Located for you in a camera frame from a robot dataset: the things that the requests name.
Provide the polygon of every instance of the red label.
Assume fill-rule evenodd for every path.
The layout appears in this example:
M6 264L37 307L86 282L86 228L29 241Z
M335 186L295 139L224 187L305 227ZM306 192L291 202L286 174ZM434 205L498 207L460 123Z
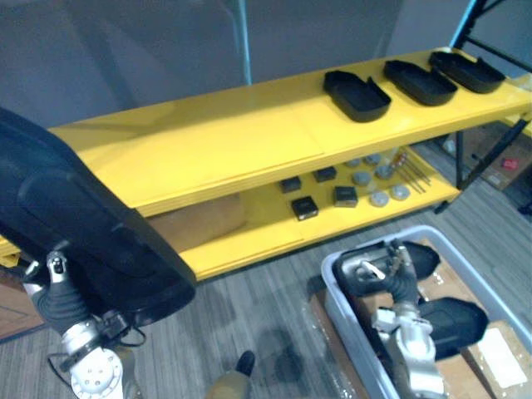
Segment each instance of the red label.
M506 170L516 170L519 167L519 160L516 158L504 158L502 167Z

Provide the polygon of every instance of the white paper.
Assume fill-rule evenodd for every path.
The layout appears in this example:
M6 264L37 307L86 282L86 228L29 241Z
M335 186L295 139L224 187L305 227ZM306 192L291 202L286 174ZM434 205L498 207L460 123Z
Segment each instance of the white paper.
M527 382L525 373L498 328L488 328L478 346L501 388Z

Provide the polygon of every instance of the gray plastic bin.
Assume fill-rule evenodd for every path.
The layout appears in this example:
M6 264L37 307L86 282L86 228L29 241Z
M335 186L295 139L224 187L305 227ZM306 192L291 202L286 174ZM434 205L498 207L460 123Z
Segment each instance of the gray plastic bin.
M532 352L532 337L525 325L510 311L495 291L478 274L471 264L458 252L453 244L437 229L431 226L414 226L396 234L361 244L358 248L394 239L419 241L429 239L437 252L449 262L461 279L484 305L490 320L505 320L515 330L525 347ZM400 399L384 367L375 356L372 346L362 330L333 274L333 263L342 252L328 255L322 262L322 276L327 285L325 308L334 323L353 366L362 379L372 399Z

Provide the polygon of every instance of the black metal rack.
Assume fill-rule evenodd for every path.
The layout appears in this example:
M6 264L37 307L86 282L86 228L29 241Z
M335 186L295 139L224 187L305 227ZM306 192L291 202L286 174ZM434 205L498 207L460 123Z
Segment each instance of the black metal rack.
M458 32L458 35L456 36L456 40L454 43L451 44L452 47L461 49L463 46L469 42L479 48L482 48L491 54L498 56L499 58L502 58L519 68L524 69L525 71L532 72L532 66L528 65L526 62L523 62L521 60L516 59L513 56L510 56L506 54L505 52L501 51L498 48L495 48L487 43L484 43L483 41L480 41L473 36L471 36L471 33L473 31L473 27L476 24L476 21L478 18L485 15L487 12L493 10L495 7L499 6L501 3L505 2L506 0L495 0L491 4L487 4L488 0L475 0L475 3L473 4L473 7L471 8L470 14L465 20L465 23L462 25L460 31ZM523 129L526 127L526 125L530 121L525 119L519 119L513 126L511 126L506 133L502 135L502 137L499 139L499 141L494 145L494 147L484 156L484 158L480 159L479 163L476 165L476 167L466 176L464 177L463 169L464 169L464 135L462 131L456 132L456 188L459 190L465 190L477 177L482 175L482 173L486 170L488 166L500 155L503 153L506 148L512 144L515 139L521 134ZM447 207L450 205L448 201L442 202L436 209L435 212L437 214L443 212Z

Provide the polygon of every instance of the cable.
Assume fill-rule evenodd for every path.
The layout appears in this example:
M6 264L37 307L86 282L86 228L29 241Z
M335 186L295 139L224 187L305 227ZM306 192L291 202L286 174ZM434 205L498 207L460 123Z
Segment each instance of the cable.
M133 327L131 329L137 331L142 337L142 340L139 343L128 343L128 342L123 342L122 340L120 340L120 345L122 347L141 347L142 345L144 345L147 339L146 334L143 333L138 327Z
M66 357L66 356L68 356L68 353L60 353L60 352L50 353L49 355L47 355L47 361L48 361L48 366L50 367L52 372L56 375L56 377L59 378L59 380L61 380L61 382L70 389L71 388L70 383L68 383L68 381L65 378L63 378L61 374L59 374L59 371L56 369L56 366L52 362L53 357Z

